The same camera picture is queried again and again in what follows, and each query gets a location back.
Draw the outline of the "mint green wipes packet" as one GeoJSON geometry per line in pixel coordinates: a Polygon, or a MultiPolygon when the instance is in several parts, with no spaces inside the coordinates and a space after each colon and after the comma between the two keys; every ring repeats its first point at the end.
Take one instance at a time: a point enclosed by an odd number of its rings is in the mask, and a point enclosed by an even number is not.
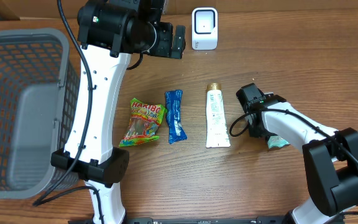
{"type": "Polygon", "coordinates": [[[290,143],[280,136],[269,136],[267,138],[267,145],[269,149],[282,148],[288,146],[290,143]]]}

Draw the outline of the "white tube with gold cap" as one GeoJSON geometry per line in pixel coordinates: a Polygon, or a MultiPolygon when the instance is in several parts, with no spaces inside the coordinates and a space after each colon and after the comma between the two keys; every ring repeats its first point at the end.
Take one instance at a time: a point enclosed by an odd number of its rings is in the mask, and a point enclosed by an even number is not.
{"type": "Polygon", "coordinates": [[[223,94],[219,83],[210,83],[206,88],[206,147],[230,147],[224,113],[223,94]]]}

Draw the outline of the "blue cookie packet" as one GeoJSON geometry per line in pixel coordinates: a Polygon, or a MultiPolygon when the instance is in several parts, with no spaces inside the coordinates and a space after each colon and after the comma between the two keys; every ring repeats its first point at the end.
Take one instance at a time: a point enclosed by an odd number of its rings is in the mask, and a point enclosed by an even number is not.
{"type": "Polygon", "coordinates": [[[165,93],[165,107],[167,109],[166,121],[169,128],[169,144],[187,139],[187,135],[181,125],[182,95],[182,90],[172,90],[165,93]]]}

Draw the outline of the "green gummy candy bag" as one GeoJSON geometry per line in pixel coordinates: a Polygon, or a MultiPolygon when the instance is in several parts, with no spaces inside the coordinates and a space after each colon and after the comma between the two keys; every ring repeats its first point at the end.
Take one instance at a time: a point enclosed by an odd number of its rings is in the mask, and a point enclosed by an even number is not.
{"type": "Polygon", "coordinates": [[[128,129],[119,147],[136,146],[159,139],[156,135],[167,109],[163,105],[150,105],[133,98],[128,129]]]}

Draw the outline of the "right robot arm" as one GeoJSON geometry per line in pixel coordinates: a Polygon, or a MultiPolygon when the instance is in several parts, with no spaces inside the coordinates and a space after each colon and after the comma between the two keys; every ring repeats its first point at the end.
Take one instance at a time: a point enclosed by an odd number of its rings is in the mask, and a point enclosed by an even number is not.
{"type": "Polygon", "coordinates": [[[283,97],[264,93],[254,83],[236,93],[253,138],[277,145],[281,139],[302,155],[309,199],[279,217],[259,217],[257,223],[344,223],[358,215],[358,132],[341,131],[301,114],[283,97]]]}

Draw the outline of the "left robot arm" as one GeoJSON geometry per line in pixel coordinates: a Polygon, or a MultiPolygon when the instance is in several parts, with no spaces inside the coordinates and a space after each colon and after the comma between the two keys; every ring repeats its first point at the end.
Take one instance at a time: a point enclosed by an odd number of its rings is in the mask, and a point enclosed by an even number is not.
{"type": "Polygon", "coordinates": [[[82,72],[75,118],[51,164],[84,181],[92,223],[126,222],[120,182],[129,153],[113,146],[112,126],[131,55],[180,59],[185,49],[185,27],[162,22],[164,6],[164,0],[88,1],[78,11],[78,35],[71,38],[82,72]]]}

